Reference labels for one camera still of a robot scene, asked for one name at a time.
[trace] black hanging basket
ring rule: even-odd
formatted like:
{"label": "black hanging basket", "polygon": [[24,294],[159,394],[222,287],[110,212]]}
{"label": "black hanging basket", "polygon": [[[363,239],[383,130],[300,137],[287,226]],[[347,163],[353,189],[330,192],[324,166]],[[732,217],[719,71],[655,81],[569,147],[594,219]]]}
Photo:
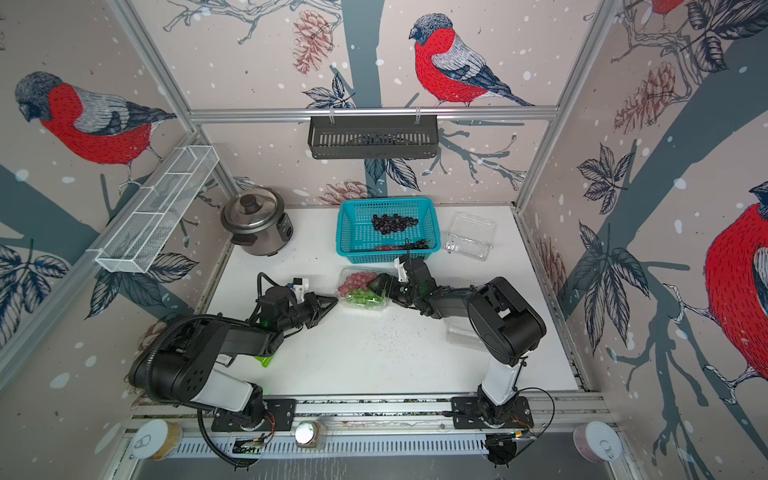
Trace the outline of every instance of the black hanging basket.
{"label": "black hanging basket", "polygon": [[437,155],[437,116],[312,117],[310,150],[323,158],[433,158]]}

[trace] metal lid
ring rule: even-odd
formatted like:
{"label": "metal lid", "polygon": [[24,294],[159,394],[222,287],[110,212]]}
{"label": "metal lid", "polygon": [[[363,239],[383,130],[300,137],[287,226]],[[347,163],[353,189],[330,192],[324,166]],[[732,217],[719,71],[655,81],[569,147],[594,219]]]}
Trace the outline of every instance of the metal lid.
{"label": "metal lid", "polygon": [[142,426],[133,439],[136,458],[150,458],[156,454],[168,438],[168,424],[164,420],[152,420]]}
{"label": "metal lid", "polygon": [[619,435],[603,422],[589,422],[584,436],[592,452],[606,462],[616,460],[624,452]]}
{"label": "metal lid", "polygon": [[296,427],[296,443],[308,445],[315,439],[316,433],[315,422],[301,422]]}
{"label": "metal lid", "polygon": [[221,223],[233,233],[256,233],[274,225],[285,206],[269,188],[255,187],[230,199],[221,211]]}

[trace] red bird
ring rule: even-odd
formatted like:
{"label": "red bird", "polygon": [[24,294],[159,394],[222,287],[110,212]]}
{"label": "red bird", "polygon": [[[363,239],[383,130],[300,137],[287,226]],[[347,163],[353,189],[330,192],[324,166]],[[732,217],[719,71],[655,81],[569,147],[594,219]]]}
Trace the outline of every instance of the red bird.
{"label": "red bird", "polygon": [[18,109],[27,121],[40,123],[71,151],[96,164],[131,162],[149,149],[149,139],[162,122],[175,118],[160,108],[142,107],[117,95],[93,93],[65,84],[59,77],[36,71],[16,85]]}
{"label": "red bird", "polygon": [[651,0],[650,7],[654,13],[659,15],[666,15],[672,12],[677,6],[683,3],[684,0]]}
{"label": "red bird", "polygon": [[693,310],[713,320],[726,338],[744,356],[747,368],[735,380],[726,380],[711,365],[730,390],[726,403],[736,403],[736,387],[754,377],[768,378],[768,182],[750,190],[760,201],[715,238],[707,251],[704,279],[709,309],[693,308],[677,294],[682,309]]}
{"label": "red bird", "polygon": [[440,105],[460,101],[469,105],[480,97],[508,98],[525,107],[527,101],[512,94],[479,53],[465,45],[442,13],[424,15],[413,25],[408,38],[416,40],[416,76]]}

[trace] lid handle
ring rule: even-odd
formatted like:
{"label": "lid handle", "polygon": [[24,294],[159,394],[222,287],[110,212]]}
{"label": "lid handle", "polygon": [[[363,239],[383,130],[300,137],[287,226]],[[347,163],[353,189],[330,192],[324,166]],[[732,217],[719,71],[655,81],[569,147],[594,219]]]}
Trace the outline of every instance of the lid handle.
{"label": "lid handle", "polygon": [[251,215],[261,210],[261,205],[257,201],[256,195],[245,194],[240,198],[240,205],[245,209],[247,215]]}

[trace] bird head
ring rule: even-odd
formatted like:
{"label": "bird head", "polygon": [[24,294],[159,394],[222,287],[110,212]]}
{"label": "bird head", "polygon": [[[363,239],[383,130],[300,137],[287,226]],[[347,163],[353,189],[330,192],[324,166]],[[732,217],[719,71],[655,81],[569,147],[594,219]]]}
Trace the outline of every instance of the bird head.
{"label": "bird head", "polygon": [[440,28],[453,28],[451,19],[443,15],[442,13],[430,13],[422,16],[411,28],[411,35],[408,38],[413,38],[416,43],[421,45],[429,40],[429,37]]}
{"label": "bird head", "polygon": [[754,187],[750,190],[750,193],[755,194],[757,200],[759,200],[762,205],[768,207],[768,182]]}
{"label": "bird head", "polygon": [[48,104],[48,94],[61,84],[64,82],[59,77],[44,71],[36,71],[22,78],[16,84],[16,101],[24,119],[26,121],[32,118],[53,120],[51,107]]}

